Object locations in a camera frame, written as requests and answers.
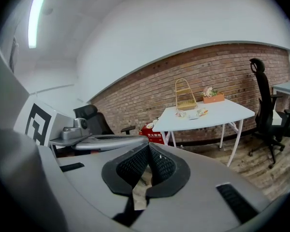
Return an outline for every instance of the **red box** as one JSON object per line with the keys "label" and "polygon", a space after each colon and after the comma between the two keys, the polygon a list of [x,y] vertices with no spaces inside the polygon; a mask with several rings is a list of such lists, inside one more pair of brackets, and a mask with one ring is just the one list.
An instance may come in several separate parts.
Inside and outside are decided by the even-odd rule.
{"label": "red box", "polygon": [[143,126],[142,129],[139,130],[139,135],[144,135],[148,137],[150,142],[164,144],[163,138],[160,132],[153,132],[152,129],[148,129],[146,125]]}

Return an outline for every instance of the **wooden floor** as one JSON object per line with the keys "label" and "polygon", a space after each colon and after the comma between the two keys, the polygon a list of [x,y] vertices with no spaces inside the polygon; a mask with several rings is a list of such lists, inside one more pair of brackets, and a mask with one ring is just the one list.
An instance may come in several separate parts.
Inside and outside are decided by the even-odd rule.
{"label": "wooden floor", "polygon": [[[218,144],[191,146],[186,147],[185,150],[227,164],[234,142],[235,139],[224,142],[223,151],[219,150]],[[276,164],[272,169],[268,167],[272,163],[272,156],[266,146],[254,152],[252,157],[248,155],[251,149],[258,147],[261,143],[262,141],[257,138],[242,137],[230,168],[260,188],[270,200],[274,200],[290,191],[290,138],[283,139],[282,143],[286,146],[283,152],[280,152],[279,148],[275,148]],[[136,209],[146,207],[145,199],[142,197],[145,196],[146,189],[151,186],[151,176],[148,172],[150,172],[150,169],[144,173],[143,179],[133,190]]]}

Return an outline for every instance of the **black office chair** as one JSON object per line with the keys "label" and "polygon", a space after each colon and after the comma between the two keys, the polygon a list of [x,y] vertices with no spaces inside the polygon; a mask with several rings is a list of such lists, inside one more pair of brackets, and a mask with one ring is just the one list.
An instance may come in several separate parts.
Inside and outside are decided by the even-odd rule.
{"label": "black office chair", "polygon": [[[269,83],[266,75],[264,74],[265,67],[260,59],[252,58],[250,60],[250,68],[257,78],[261,94],[261,99],[259,99],[260,108],[255,119],[259,134],[254,133],[253,135],[264,140],[266,145],[268,145],[274,162],[269,165],[269,168],[272,168],[276,162],[273,146],[280,146],[280,151],[283,151],[285,146],[281,143],[282,137],[290,137],[290,109],[285,110],[284,113],[277,112],[282,118],[281,125],[272,125],[273,109],[276,99],[281,98],[282,96],[271,95]],[[256,149],[252,149],[249,155],[252,156],[252,153],[260,149],[261,146],[262,145]]]}
{"label": "black office chair", "polygon": [[[114,135],[111,128],[108,126],[103,113],[98,112],[94,105],[86,105],[73,109],[77,118],[85,118],[88,121],[90,132],[94,135]],[[129,126],[122,129],[120,132],[125,132],[130,135],[130,131],[135,129],[135,126]]]}

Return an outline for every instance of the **brick wall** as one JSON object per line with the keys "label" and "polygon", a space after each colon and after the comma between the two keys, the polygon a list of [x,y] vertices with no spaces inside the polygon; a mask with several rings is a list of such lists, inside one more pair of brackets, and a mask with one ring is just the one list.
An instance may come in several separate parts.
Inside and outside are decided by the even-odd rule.
{"label": "brick wall", "polygon": [[[166,107],[175,106],[174,85],[178,78],[188,80],[197,101],[204,87],[212,86],[226,99],[255,112],[260,97],[249,59],[259,58],[265,64],[270,86],[290,80],[290,64],[286,50],[257,44],[222,44],[177,54],[150,64],[123,78],[91,100],[103,112],[114,131],[135,125],[137,134],[145,123],[159,117]],[[288,108],[289,96],[277,104]],[[243,131],[255,127],[254,118],[244,121]],[[219,138],[221,126],[176,132],[177,142]],[[234,134],[226,127],[225,135]]]}

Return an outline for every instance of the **flower pot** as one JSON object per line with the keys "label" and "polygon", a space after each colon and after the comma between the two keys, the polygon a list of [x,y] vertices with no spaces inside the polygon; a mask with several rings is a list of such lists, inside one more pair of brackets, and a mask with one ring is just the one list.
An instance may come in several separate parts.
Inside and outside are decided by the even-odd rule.
{"label": "flower pot", "polygon": [[218,93],[217,95],[215,96],[212,96],[212,97],[204,97],[203,96],[203,102],[204,104],[206,103],[213,103],[213,102],[223,102],[224,101],[224,94],[222,93]]}

